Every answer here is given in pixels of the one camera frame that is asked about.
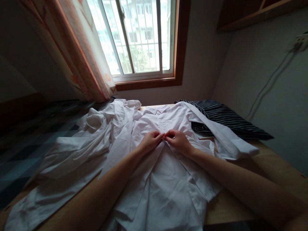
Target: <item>tree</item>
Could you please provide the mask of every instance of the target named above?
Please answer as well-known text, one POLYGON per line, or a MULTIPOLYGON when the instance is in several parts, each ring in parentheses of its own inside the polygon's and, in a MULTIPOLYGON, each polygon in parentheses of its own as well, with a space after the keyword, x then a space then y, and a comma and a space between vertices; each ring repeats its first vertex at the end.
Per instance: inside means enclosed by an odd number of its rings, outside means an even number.
MULTIPOLYGON (((144 72, 150 70, 149 57, 140 47, 131 47, 131 54, 136 72, 144 72)), ((125 60, 124 54, 120 55, 120 62, 124 73, 130 73, 132 71, 129 65, 130 62, 128 55, 125 56, 125 60)))

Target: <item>blue checkered bedsheet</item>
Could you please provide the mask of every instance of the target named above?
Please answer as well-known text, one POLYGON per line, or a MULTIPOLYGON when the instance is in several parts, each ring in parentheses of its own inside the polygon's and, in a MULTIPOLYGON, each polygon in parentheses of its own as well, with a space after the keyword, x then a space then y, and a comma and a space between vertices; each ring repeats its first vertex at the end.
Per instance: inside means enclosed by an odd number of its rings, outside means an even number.
POLYGON ((101 110, 106 104, 79 100, 52 103, 35 118, 1 132, 0 211, 20 193, 56 138, 74 135, 76 122, 91 107, 101 110))

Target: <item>floral curtain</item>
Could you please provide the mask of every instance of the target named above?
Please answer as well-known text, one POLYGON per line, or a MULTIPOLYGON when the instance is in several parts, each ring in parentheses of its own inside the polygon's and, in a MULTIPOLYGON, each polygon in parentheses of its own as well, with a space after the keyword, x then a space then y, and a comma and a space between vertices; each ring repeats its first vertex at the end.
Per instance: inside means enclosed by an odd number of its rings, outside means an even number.
POLYGON ((19 1, 80 99, 117 94, 86 0, 19 1))

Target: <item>striped fabric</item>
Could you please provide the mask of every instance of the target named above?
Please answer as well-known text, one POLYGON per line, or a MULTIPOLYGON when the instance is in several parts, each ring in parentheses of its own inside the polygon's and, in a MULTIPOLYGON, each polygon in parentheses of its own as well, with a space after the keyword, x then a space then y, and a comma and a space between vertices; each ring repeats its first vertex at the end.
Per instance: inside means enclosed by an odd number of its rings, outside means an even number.
MULTIPOLYGON (((274 138, 264 130, 254 126, 252 123, 240 117, 226 105, 215 100, 186 101, 181 99, 179 101, 175 101, 174 103, 181 101, 194 105, 209 120, 229 127, 236 135, 238 135, 238 137, 242 139, 270 140, 274 138)), ((203 134, 213 136, 213 133, 204 124, 192 122, 192 129, 195 132, 201 132, 203 134)))

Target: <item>power cable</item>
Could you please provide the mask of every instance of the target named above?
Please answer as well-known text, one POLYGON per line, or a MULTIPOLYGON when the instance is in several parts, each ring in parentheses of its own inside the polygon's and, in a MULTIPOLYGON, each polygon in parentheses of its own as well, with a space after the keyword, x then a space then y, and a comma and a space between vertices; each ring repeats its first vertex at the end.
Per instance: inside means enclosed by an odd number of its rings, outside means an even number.
POLYGON ((253 107, 254 107, 255 103, 256 103, 256 102, 258 101, 258 99, 259 99, 259 96, 260 96, 261 93, 264 91, 264 89, 267 87, 267 85, 270 83, 272 77, 273 77, 274 74, 280 69, 280 67, 281 67, 282 64, 285 62, 285 60, 287 59, 287 57, 289 56, 289 54, 291 54, 292 52, 294 52, 295 55, 296 55, 296 52, 300 49, 300 47, 302 46, 302 44, 303 44, 302 42, 298 42, 298 43, 294 44, 293 49, 291 49, 291 50, 287 53, 287 55, 284 57, 284 59, 283 59, 282 62, 279 64, 279 66, 276 68, 276 70, 271 74, 271 76, 269 77, 269 80, 268 80, 267 83, 264 85, 264 87, 262 88, 262 90, 259 92, 259 94, 258 94, 256 100, 253 102, 253 104, 252 104, 252 106, 251 106, 251 108, 250 108, 250 111, 249 111, 248 115, 245 117, 245 119, 251 114, 251 112, 252 112, 252 110, 253 110, 253 107))

